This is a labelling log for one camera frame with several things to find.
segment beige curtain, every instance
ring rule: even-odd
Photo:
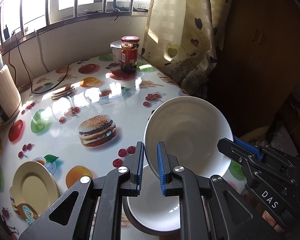
[[[188,93],[207,82],[231,0],[152,0],[142,56]]]

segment hamburger print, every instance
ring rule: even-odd
[[[79,125],[79,138],[87,147],[101,145],[116,135],[114,121],[107,114],[94,116]]]

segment glass jar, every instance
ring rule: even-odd
[[[124,36],[121,38],[121,69],[131,73],[137,70],[137,57],[140,39],[136,36]]]

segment jar label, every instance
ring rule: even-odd
[[[122,51],[122,62],[124,63],[135,63],[138,57],[138,50],[123,50]]]

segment triangular cutout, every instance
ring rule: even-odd
[[[49,219],[66,226],[69,222],[73,207],[79,196],[78,191],[72,192],[49,216]]]
[[[224,191],[223,195],[235,225],[252,219],[252,214],[229,191]]]

